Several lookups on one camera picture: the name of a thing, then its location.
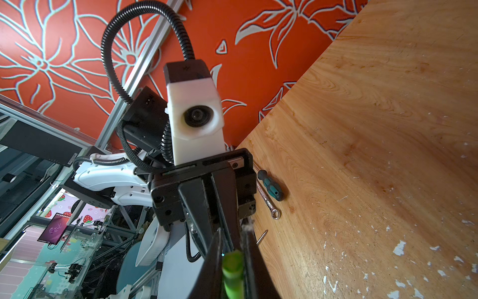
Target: green object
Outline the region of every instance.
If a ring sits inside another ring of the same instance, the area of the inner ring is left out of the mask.
[[[279,184],[267,174],[267,171],[259,170],[257,173],[257,178],[264,183],[267,193],[269,193],[277,201],[282,201],[282,199],[284,199],[284,193],[282,192],[281,186],[279,186]]]
[[[229,299],[244,299],[244,257],[235,250],[222,259],[224,289]]]

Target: flower pattern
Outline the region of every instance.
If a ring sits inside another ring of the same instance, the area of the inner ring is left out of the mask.
[[[97,138],[118,98],[100,59],[101,37],[114,14],[134,1],[0,0],[0,93]],[[198,1],[193,9],[184,1],[178,14],[223,97],[228,148],[267,115],[366,3],[244,0],[235,7]],[[112,58],[123,84],[158,19],[135,18],[116,36]],[[148,85],[167,100],[163,66],[181,59],[169,34],[136,94]]]
[[[307,20],[307,23],[314,24],[333,41],[358,14],[355,0],[352,0],[353,11],[347,9],[346,0],[343,0],[341,5],[336,4],[331,7],[317,7],[313,5],[317,0],[301,0],[299,5],[296,5],[294,1],[286,3],[283,0],[276,0],[276,2],[280,5],[279,8],[262,11],[255,18],[246,21],[236,33],[236,44],[238,44],[248,35],[270,31],[269,49],[275,68],[278,67],[277,54],[279,48],[291,31],[297,18],[304,18]],[[322,24],[320,16],[331,11],[338,11],[341,16],[336,20],[338,26],[327,28]]]

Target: camera lens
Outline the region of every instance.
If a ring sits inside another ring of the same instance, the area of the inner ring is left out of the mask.
[[[208,106],[194,106],[184,113],[184,120],[191,127],[202,127],[211,120],[212,109]]]

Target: wrench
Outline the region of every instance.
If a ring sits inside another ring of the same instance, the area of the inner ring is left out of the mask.
[[[264,201],[266,202],[266,205],[271,210],[272,218],[275,219],[275,220],[278,220],[281,217],[281,212],[271,202],[271,199],[269,198],[269,195],[264,192],[264,189],[262,189],[262,186],[259,183],[259,179],[257,179],[257,178],[256,178],[256,186],[257,186],[257,190],[259,191],[262,199],[264,199]]]

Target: green tube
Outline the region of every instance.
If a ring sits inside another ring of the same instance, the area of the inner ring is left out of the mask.
[[[235,250],[224,255],[222,260],[224,288],[229,299],[244,299],[244,258]]]

